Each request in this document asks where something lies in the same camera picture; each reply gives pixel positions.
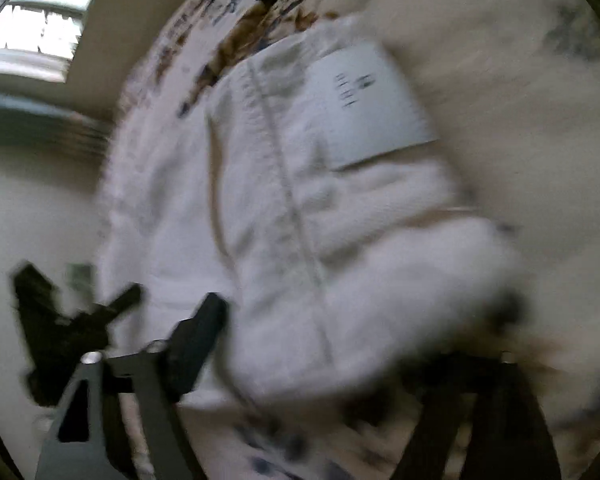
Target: wall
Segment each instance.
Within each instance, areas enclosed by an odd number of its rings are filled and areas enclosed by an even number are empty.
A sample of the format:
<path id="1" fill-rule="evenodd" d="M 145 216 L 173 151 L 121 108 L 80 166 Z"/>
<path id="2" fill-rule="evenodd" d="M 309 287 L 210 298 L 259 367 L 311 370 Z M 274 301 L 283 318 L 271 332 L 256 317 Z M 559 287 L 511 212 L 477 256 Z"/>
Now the wall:
<path id="1" fill-rule="evenodd" d="M 92 0 L 66 83 L 0 74 L 0 91 L 107 120 L 126 74 L 184 0 Z"/>
<path id="2" fill-rule="evenodd" d="M 42 433 L 22 387 L 29 368 L 16 323 L 9 274 L 31 260 L 62 287 L 62 304 L 79 305 L 64 286 L 66 264 L 87 262 L 97 244 L 93 206 L 97 168 L 32 149 L 0 148 L 0 434 L 20 471 L 32 480 Z"/>

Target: window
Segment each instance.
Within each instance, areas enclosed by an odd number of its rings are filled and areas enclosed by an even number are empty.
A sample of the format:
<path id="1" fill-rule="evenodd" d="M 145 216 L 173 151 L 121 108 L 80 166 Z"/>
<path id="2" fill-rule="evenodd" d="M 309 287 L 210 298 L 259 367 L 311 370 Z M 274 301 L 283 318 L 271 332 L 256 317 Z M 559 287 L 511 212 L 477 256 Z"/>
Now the window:
<path id="1" fill-rule="evenodd" d="M 47 78 L 43 73 L 53 67 L 63 67 L 66 72 L 80 41 L 90 1 L 9 0 L 0 12 L 0 72 L 12 73 L 9 67 L 13 69 L 14 64 L 20 69 L 23 64 L 35 65 L 33 71 L 15 71 L 32 77 Z M 6 51 L 17 52 L 11 55 Z"/>

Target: window sill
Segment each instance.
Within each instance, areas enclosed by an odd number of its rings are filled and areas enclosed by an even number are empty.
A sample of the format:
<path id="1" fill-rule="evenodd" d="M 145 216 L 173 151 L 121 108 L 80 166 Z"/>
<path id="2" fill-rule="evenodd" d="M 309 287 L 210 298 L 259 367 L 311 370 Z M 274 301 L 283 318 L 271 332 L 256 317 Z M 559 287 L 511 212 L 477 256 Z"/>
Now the window sill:
<path id="1" fill-rule="evenodd" d="M 0 74 L 64 83 L 70 63 L 61 57 L 0 48 Z"/>

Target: folded white garment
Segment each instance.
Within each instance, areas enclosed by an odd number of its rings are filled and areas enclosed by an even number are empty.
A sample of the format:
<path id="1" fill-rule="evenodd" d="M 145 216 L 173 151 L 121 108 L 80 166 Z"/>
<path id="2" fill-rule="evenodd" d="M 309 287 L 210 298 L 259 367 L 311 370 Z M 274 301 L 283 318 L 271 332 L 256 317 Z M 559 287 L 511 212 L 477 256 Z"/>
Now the folded white garment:
<path id="1" fill-rule="evenodd" d="M 101 295 L 148 291 L 125 349 L 166 337 L 208 292 L 230 302 L 197 406 L 224 402 L 228 382 L 254 400 L 358 387 L 516 280 L 516 253 L 464 207 L 436 142 L 329 169 L 309 68 L 363 41 L 346 18 L 241 62 L 156 131 L 108 212 Z"/>

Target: label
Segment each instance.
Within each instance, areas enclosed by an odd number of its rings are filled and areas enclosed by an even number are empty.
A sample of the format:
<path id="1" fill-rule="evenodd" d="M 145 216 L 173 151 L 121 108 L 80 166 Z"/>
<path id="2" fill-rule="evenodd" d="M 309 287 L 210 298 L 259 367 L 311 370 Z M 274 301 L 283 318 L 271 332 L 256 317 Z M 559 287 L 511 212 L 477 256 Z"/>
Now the label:
<path id="1" fill-rule="evenodd" d="M 437 138 L 400 68 L 376 43 L 314 62 L 308 84 L 326 112 L 331 170 Z"/>

